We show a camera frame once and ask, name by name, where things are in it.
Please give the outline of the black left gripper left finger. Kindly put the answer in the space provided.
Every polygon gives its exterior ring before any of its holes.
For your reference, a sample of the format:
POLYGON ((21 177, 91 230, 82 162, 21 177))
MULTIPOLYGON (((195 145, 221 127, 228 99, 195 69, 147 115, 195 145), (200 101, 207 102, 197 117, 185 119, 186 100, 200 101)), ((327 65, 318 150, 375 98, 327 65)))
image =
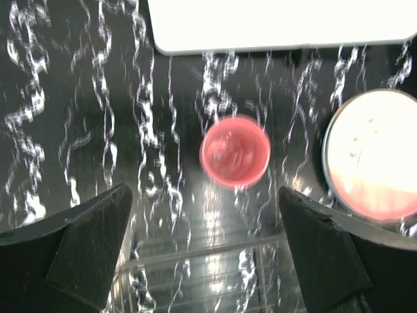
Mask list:
POLYGON ((39 222, 1 233, 2 312, 100 312, 132 207, 120 184, 39 222))

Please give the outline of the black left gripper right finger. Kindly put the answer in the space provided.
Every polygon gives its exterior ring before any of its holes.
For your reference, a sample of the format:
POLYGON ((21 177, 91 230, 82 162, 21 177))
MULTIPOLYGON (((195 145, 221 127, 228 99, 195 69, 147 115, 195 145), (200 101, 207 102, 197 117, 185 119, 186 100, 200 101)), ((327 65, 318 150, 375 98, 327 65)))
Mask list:
POLYGON ((283 186, 281 220, 308 312, 415 312, 416 240, 283 186))

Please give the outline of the pink and cream plate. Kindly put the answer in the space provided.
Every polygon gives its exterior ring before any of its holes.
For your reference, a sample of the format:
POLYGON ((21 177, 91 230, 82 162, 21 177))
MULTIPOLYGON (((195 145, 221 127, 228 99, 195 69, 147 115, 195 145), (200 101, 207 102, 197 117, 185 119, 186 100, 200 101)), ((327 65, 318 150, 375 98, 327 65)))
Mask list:
POLYGON ((331 192, 356 214, 415 214, 416 98, 374 89, 346 101, 326 129, 322 163, 331 192))

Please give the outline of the pink plastic cup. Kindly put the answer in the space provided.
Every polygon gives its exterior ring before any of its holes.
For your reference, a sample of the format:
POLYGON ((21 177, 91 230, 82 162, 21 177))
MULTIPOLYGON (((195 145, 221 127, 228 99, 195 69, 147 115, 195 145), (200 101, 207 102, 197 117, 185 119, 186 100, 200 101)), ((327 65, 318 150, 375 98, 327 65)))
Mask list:
POLYGON ((255 185, 265 174, 271 144, 265 130, 247 115, 228 115, 212 125, 199 149, 206 174, 234 190, 255 185))

